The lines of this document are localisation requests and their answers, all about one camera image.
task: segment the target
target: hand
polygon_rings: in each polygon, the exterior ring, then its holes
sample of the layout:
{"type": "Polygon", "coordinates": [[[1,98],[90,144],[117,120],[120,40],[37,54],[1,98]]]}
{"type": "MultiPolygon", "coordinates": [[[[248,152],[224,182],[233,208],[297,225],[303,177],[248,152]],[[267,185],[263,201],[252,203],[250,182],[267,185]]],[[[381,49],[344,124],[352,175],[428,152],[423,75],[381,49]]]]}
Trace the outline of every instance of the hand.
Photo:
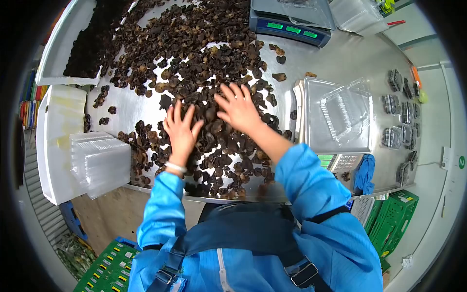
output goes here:
{"type": "Polygon", "coordinates": [[[231,83],[230,88],[221,84],[220,89],[227,100],[218,94],[214,95],[214,99],[226,112],[217,112],[217,116],[234,129],[251,136],[263,122],[251,100],[250,91],[245,85],[242,85],[240,90],[235,83],[231,83]]]}
{"type": "Polygon", "coordinates": [[[177,100],[174,107],[169,107],[167,118],[164,119],[164,130],[169,134],[170,143],[172,146],[172,155],[169,161],[177,166],[186,166],[188,156],[191,154],[196,143],[199,131],[204,124],[204,121],[198,121],[191,127],[191,121],[195,112],[194,105],[188,108],[185,117],[182,121],[182,102],[177,100]]]}

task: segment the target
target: green number sign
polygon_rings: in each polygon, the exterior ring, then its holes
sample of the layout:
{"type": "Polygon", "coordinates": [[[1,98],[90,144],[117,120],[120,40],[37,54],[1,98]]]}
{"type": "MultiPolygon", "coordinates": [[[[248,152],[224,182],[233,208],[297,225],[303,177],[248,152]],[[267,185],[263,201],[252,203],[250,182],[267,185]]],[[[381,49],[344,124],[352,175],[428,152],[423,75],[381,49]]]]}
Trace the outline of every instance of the green number sign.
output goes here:
{"type": "Polygon", "coordinates": [[[459,157],[459,168],[463,169],[464,166],[466,166],[466,159],[463,156],[461,156],[459,157]]]}

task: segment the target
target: floor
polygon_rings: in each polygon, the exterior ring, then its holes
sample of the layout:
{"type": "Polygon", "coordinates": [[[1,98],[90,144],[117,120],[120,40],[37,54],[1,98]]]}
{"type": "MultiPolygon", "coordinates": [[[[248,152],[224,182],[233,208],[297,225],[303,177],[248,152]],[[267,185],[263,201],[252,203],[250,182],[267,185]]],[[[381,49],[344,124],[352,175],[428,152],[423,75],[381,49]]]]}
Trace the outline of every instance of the floor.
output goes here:
{"type": "MultiPolygon", "coordinates": [[[[88,235],[88,244],[99,255],[118,236],[136,241],[136,230],[142,222],[148,199],[148,193],[120,187],[95,200],[83,195],[71,202],[88,235]]],[[[190,229],[198,222],[205,204],[186,200],[182,203],[186,227],[190,229]]]]}

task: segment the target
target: person's left hand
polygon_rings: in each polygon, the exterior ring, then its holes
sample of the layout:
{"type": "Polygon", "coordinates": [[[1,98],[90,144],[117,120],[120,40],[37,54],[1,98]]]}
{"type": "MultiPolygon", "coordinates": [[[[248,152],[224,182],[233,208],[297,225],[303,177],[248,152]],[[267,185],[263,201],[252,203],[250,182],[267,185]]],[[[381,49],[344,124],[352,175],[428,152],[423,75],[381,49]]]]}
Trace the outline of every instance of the person's left hand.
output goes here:
{"type": "Polygon", "coordinates": [[[194,105],[188,108],[185,117],[181,119],[182,102],[177,100],[174,107],[169,107],[167,111],[167,118],[164,119],[164,130],[169,134],[170,143],[172,146],[172,155],[169,162],[185,167],[188,156],[193,151],[199,131],[204,124],[204,121],[198,121],[191,127],[191,121],[195,112],[194,105]]]}

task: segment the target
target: digital scale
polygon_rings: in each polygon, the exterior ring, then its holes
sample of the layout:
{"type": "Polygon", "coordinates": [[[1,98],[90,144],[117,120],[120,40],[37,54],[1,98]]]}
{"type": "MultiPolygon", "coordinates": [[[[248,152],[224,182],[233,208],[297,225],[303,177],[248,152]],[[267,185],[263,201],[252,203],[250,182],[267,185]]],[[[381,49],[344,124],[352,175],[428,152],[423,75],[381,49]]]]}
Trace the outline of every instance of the digital scale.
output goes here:
{"type": "Polygon", "coordinates": [[[354,170],[363,154],[319,154],[321,167],[330,172],[346,172],[354,170]]]}
{"type": "Polygon", "coordinates": [[[330,135],[320,105],[320,99],[340,85],[312,77],[295,83],[297,99],[297,129],[295,136],[318,155],[321,167],[333,173],[352,171],[360,164],[363,155],[370,153],[369,127],[345,145],[340,145],[330,135]]]}
{"type": "Polygon", "coordinates": [[[335,24],[327,0],[251,0],[250,30],[320,48],[335,24]]]}

